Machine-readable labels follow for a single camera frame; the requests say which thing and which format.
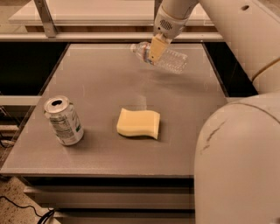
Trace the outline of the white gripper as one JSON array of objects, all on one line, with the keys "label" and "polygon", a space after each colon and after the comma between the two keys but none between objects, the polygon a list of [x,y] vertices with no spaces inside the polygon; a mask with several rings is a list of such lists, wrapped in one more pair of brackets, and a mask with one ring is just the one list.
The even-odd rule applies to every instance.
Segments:
[{"label": "white gripper", "polygon": [[160,6],[154,20],[154,36],[150,43],[149,60],[153,63],[159,61],[171,39],[176,38],[183,30],[188,17],[175,17]]}]

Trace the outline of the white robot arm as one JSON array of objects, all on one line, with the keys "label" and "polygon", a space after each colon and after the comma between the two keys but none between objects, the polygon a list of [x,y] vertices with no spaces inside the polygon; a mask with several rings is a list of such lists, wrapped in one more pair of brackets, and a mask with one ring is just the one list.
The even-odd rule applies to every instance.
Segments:
[{"label": "white robot arm", "polygon": [[279,224],[279,0],[155,0],[156,61],[200,4],[257,90],[218,109],[194,159],[196,224]]}]

